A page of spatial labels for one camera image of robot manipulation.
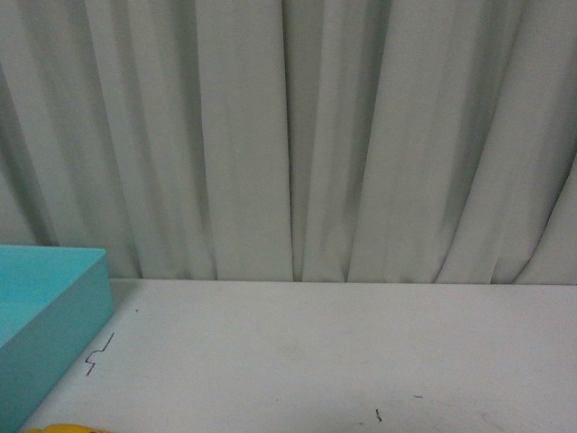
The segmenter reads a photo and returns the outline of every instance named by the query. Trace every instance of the table surface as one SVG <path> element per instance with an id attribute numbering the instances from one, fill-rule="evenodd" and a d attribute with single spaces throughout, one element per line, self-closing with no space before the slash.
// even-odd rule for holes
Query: table surface
<path id="1" fill-rule="evenodd" d="M 575 287 L 116 280 L 112 290 L 115 314 L 25 428 L 577 426 Z"/>

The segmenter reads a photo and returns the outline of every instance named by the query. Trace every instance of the white curtain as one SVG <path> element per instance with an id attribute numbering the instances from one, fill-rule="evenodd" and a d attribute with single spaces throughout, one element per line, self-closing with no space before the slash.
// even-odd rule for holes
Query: white curtain
<path id="1" fill-rule="evenodd" d="M 0 67 L 0 243 L 577 283 L 577 1 L 0 0 Z"/>

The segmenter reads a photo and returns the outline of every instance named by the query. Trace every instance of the blue tray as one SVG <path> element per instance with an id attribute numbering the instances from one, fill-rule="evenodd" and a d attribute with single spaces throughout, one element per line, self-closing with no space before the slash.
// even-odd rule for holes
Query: blue tray
<path id="1" fill-rule="evenodd" d="M 112 312 L 105 250 L 0 245 L 0 431 L 18 431 Z"/>

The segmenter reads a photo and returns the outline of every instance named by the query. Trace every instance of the scribble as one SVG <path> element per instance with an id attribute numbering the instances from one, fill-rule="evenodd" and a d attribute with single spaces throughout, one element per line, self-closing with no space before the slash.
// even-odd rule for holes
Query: scribble
<path id="1" fill-rule="evenodd" d="M 106 350 L 106 348 L 108 347 L 108 345 L 110 344 L 110 342 L 112 341 L 113 336 L 114 336 L 114 332 L 110 335 L 110 338 L 108 338 L 108 341 L 106 342 L 105 346 L 102 349 L 93 350 L 92 352 L 90 352 L 90 355 L 87 356 L 87 359 L 84 360 L 84 362 L 86 364 L 90 364 L 90 368 L 88 369 L 87 376 L 92 372 L 92 369 L 96 365 L 96 363 L 93 363 L 92 361 L 90 361 L 90 356 L 92 356 L 96 352 L 104 352 Z"/>

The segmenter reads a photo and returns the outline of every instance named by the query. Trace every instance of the black mark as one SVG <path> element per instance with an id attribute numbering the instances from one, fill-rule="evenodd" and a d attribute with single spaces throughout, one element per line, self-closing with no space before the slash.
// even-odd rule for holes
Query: black mark
<path id="1" fill-rule="evenodd" d="M 481 414 L 481 419 L 482 419 L 483 421 L 485 421 L 485 422 L 486 422 L 487 424 L 489 424 L 490 426 L 496 428 L 498 431 L 508 431 L 508 430 L 504 429 L 503 427 L 501 427 L 501 426 L 500 426 L 499 424 L 497 424 L 496 422 L 491 421 L 490 418 L 489 418 L 489 413 L 487 413 L 487 412 L 480 412 L 480 414 Z"/>
<path id="2" fill-rule="evenodd" d="M 92 369 L 96 365 L 96 363 L 93 363 L 92 361 L 88 361 L 90 359 L 90 356 L 92 356 L 96 352 L 104 352 L 106 350 L 106 348 L 108 347 L 108 345 L 110 344 L 110 342 L 112 341 L 113 336 L 114 336 L 114 332 L 110 335 L 110 338 L 108 338 L 108 341 L 106 342 L 105 346 L 102 349 L 93 350 L 92 352 L 90 352 L 90 355 L 87 356 L 87 359 L 84 360 L 84 362 L 86 364 L 90 364 L 90 368 L 88 369 L 87 376 L 90 374 L 90 372 L 92 372 Z"/>

